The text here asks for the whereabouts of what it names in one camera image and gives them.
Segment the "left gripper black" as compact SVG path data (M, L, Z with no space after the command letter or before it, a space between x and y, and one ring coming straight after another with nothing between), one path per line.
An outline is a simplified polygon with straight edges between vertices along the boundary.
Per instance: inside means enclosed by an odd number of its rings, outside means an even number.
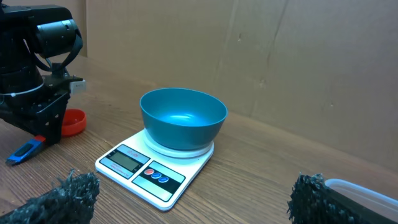
M43 85L32 92L1 95L1 119L35 136L56 144L62 135L63 117L70 98L70 82L77 76L45 75Z

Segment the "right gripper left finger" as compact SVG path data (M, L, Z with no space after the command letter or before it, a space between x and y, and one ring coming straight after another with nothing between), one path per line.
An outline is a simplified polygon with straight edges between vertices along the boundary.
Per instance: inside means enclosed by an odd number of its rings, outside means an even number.
M100 180L89 172L59 179L60 185L1 215L1 224L89 223L94 215Z

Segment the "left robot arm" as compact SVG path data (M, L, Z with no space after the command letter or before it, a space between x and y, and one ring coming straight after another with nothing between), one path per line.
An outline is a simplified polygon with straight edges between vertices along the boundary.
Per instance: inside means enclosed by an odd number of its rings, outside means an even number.
M83 47L71 12L62 6L1 6L1 119L48 145L62 137L71 85L67 72Z

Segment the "red measuring scoop blue handle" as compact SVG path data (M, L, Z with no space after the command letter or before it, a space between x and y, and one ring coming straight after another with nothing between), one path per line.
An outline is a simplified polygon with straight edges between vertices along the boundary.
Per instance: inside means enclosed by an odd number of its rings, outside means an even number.
M71 137L82 133L86 127L86 114L82 110L67 109L63 117L61 128L61 137ZM36 156L40 151L49 146L47 139L41 135L27 141L23 146L16 150L6 160L9 166L16 166L32 157Z

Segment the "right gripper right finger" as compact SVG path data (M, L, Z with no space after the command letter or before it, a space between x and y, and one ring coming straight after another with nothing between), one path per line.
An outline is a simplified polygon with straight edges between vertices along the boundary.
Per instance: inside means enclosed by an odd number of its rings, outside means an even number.
M287 205L294 224L397 224L326 186L322 174L300 174Z

